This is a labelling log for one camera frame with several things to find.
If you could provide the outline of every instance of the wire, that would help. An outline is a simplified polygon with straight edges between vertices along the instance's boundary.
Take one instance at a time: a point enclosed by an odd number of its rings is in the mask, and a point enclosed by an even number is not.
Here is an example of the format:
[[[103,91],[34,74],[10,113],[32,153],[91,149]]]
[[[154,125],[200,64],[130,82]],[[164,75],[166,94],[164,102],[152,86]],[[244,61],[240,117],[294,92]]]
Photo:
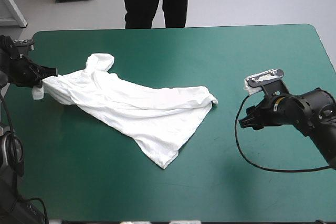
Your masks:
[[[236,144],[237,144],[237,148],[239,150],[239,153],[241,154],[241,156],[243,157],[243,159],[248,162],[250,165],[253,165],[254,167],[257,167],[261,170],[266,170],[268,172],[276,172],[276,173],[309,173],[309,172],[318,172],[320,170],[327,170],[327,169],[335,169],[336,166],[323,166],[323,167],[318,167],[318,168],[313,168],[313,169],[298,169],[298,170],[284,170],[284,169],[272,169],[272,168],[266,168],[266,167],[262,167],[260,165],[257,165],[255,163],[253,163],[252,161],[250,161],[245,154],[243,153],[242,149],[240,148],[240,144],[238,141],[238,132],[237,132],[237,123],[238,123],[238,118],[240,115],[240,112],[246,102],[246,100],[249,98],[249,96],[245,97],[239,107],[237,116],[236,116],[236,120],[235,120],[235,138],[236,138]]]
[[[37,197],[34,198],[30,198],[30,199],[19,199],[18,202],[20,203],[26,203],[26,202],[30,202],[33,200],[37,200],[41,203],[42,207],[43,207],[43,212],[44,212],[44,218],[45,218],[45,224],[49,224],[49,219],[47,216],[47,209],[46,209],[46,205],[44,204],[43,200]]]
[[[18,160],[17,160],[17,153],[16,153],[15,133],[14,133],[13,123],[12,123],[12,119],[11,119],[10,114],[9,114],[7,104],[6,104],[5,99],[3,98],[2,94],[1,94],[1,89],[0,89],[0,100],[1,100],[2,106],[5,109],[7,120],[8,120],[8,123],[9,123],[9,131],[10,131],[9,139],[11,141],[12,149],[13,149],[13,152],[14,152],[14,171],[15,171],[15,173],[13,175],[13,182],[14,182],[13,183],[13,189],[15,190],[15,194],[17,196],[18,191],[17,191],[16,169],[17,169]]]

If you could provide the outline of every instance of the gray floor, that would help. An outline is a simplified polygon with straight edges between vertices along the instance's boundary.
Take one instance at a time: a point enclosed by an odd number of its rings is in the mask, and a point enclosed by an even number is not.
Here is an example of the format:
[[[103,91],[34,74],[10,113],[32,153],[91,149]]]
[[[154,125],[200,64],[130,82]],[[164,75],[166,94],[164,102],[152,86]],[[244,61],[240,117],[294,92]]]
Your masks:
[[[55,3],[52,0],[15,0],[28,27],[0,27],[0,34],[24,39],[41,30],[118,29],[124,27],[123,0]],[[262,24],[313,25],[336,66],[335,0],[190,0],[188,27]],[[159,8],[154,28],[164,27]]]

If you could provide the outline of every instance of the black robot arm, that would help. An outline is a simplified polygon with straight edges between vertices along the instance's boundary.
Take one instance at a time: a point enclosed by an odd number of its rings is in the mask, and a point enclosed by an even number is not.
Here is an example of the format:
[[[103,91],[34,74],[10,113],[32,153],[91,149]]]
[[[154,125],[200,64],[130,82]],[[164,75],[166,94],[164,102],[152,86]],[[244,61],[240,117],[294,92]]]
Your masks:
[[[316,88],[302,95],[289,94],[280,69],[248,77],[249,93],[264,92],[264,99],[246,110],[242,128],[260,130],[265,126],[293,125],[309,136],[330,166],[336,166],[336,103],[328,92]]]
[[[14,42],[10,37],[0,36],[0,88],[8,82],[32,88],[41,85],[46,77],[57,76],[56,68],[40,66],[28,57],[33,44],[33,40]]]

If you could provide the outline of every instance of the green table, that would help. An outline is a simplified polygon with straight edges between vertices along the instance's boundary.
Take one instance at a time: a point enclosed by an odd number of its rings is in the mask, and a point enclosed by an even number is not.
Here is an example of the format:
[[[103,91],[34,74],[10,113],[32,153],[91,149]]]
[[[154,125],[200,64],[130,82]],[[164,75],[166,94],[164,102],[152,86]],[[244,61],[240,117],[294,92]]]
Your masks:
[[[336,219],[336,172],[264,172],[248,165],[234,140],[246,76],[281,68],[293,94],[321,87],[336,95],[335,72],[310,25],[153,30],[44,31],[30,55],[60,74],[85,67],[93,52],[115,56],[111,71],[144,86],[207,86],[218,100],[166,170],[135,141],[49,95],[30,89],[6,96],[25,148],[25,197],[39,196],[51,218],[86,221],[200,219],[314,221]],[[256,94],[248,105],[256,104]],[[292,126],[239,130],[242,148],[274,168],[325,161]]]

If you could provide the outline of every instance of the white shirt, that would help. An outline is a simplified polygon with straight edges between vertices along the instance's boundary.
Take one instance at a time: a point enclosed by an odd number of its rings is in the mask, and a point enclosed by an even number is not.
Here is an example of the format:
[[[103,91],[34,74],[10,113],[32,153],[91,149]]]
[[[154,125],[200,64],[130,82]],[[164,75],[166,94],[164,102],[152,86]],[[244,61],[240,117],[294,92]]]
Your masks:
[[[212,102],[218,101],[206,87],[152,89],[121,80],[107,72],[113,63],[110,54],[92,54],[84,70],[44,79],[42,88],[33,88],[33,98],[42,99],[45,92],[64,105],[77,105],[133,138],[144,154],[165,169]]]

